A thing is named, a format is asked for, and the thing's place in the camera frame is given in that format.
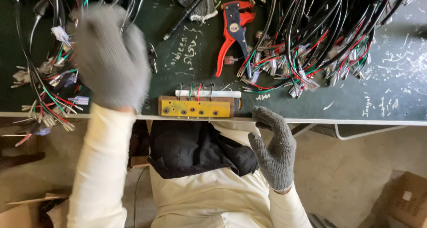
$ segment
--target glove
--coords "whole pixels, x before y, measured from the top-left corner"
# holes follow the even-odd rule
[[[274,133],[268,147],[258,134],[248,134],[258,166],[273,190],[285,192],[293,183],[296,141],[285,119],[269,109],[254,107],[252,118],[258,128],[267,128]]]
[[[184,7],[187,7],[192,1],[193,0],[178,0],[178,2]],[[205,22],[205,20],[212,18],[217,14],[218,11],[215,9],[214,0],[202,0],[190,14],[189,19]]]
[[[139,112],[147,97],[151,69],[140,29],[129,26],[120,35],[126,11],[119,6],[92,6],[79,17],[76,58],[93,102]]]

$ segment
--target concrete floor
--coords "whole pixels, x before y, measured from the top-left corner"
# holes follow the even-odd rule
[[[46,191],[70,191],[86,122],[75,132],[62,127],[38,138],[46,158],[0,172],[0,212],[7,201],[32,198]],[[396,170],[427,177],[427,127],[408,127],[341,141],[314,132],[297,138],[295,184],[307,212],[322,215],[339,228],[369,227],[371,209]],[[133,227],[135,185],[142,169],[129,171],[123,197],[126,227]],[[137,227],[149,227],[155,216],[149,169],[137,193]]]

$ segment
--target red wire stripper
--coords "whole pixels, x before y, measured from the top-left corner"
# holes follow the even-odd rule
[[[218,55],[218,62],[216,64],[216,77],[219,77],[222,72],[222,65],[224,64],[224,57],[230,46],[237,40],[245,59],[249,55],[248,45],[246,44],[245,31],[243,27],[246,23],[250,23],[255,18],[255,13],[251,13],[254,5],[249,1],[231,1],[224,3],[222,9],[224,10],[224,38],[226,41],[221,47],[220,54]],[[248,64],[247,76],[251,78],[251,64]]]

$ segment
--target bundle of wires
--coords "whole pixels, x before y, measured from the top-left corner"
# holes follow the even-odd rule
[[[127,2],[127,14],[122,30],[133,23],[137,17],[144,0],[129,0]],[[107,0],[110,5],[122,4],[123,0]],[[99,0],[98,4],[104,4],[106,0]],[[17,66],[21,70],[15,73],[12,88],[17,88],[26,84],[31,86],[35,95],[32,105],[23,105],[22,111],[29,111],[29,119],[22,122],[29,122],[31,130],[28,134],[37,134],[40,130],[50,128],[57,122],[67,131],[74,130],[74,126],[67,121],[70,112],[77,114],[75,109],[83,111],[79,106],[80,94],[84,86],[78,76],[78,64],[73,61],[73,40],[74,30],[78,26],[77,13],[84,17],[84,11],[89,5],[89,0],[40,0],[34,7],[35,19],[32,29],[25,38],[21,28],[20,12],[22,0],[14,0],[16,27],[19,35],[22,51],[24,52],[27,64],[26,67]],[[65,34],[66,40],[56,39],[52,35],[52,44],[47,53],[48,60],[36,66],[32,59],[32,47],[34,32],[41,18],[47,14],[47,10],[52,10],[52,31],[59,30]]]
[[[376,29],[391,21],[404,0],[266,1],[267,23],[237,76],[253,86],[245,92],[291,86],[289,93],[299,97],[303,90],[319,87],[312,77],[321,71],[331,86],[350,72],[363,78]],[[251,79],[244,77],[247,67]],[[282,81],[269,87],[256,85],[262,72]]]

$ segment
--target hand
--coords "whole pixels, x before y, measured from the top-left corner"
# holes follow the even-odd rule
[[[274,133],[268,147],[256,133],[249,133],[248,138],[270,187],[279,194],[285,194],[293,182],[296,141],[285,119],[269,109],[254,107],[252,118],[258,128],[267,128]]]
[[[125,17],[126,11],[118,6],[85,10],[76,32],[76,58],[96,104],[138,112],[147,97],[151,72],[141,30],[131,25],[120,35]]]

